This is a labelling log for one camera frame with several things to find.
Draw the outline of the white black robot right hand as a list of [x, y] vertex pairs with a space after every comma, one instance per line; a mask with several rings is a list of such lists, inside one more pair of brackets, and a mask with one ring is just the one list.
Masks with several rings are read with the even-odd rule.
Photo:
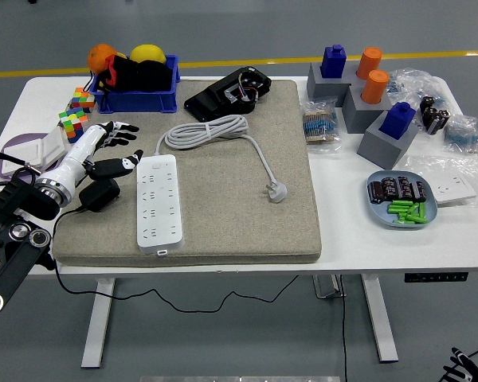
[[444, 366], [443, 381], [471, 381], [478, 382], [478, 366], [465, 353], [456, 347], [452, 347], [453, 356], [450, 360], [454, 367]]

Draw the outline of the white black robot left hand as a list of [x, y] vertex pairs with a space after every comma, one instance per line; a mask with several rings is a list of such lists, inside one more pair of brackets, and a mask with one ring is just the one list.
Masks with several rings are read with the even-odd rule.
[[94, 153], [106, 146], [126, 146], [135, 140], [137, 126], [129, 123], [114, 122], [98, 123], [87, 128], [84, 134], [73, 144], [54, 170], [44, 172], [36, 181], [35, 186], [54, 189], [61, 198], [70, 201], [76, 190], [76, 184], [84, 178], [84, 162], [93, 159]]

